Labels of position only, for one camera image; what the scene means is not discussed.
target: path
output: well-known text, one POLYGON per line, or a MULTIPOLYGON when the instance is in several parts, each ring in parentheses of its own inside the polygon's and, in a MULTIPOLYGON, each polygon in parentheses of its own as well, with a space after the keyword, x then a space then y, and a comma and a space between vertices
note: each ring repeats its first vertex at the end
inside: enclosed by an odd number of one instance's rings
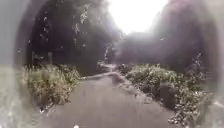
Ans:
POLYGON ((110 75, 82 82, 70 99, 49 114, 53 128, 174 128, 167 122, 173 113, 154 101, 144 103, 143 94, 110 75))

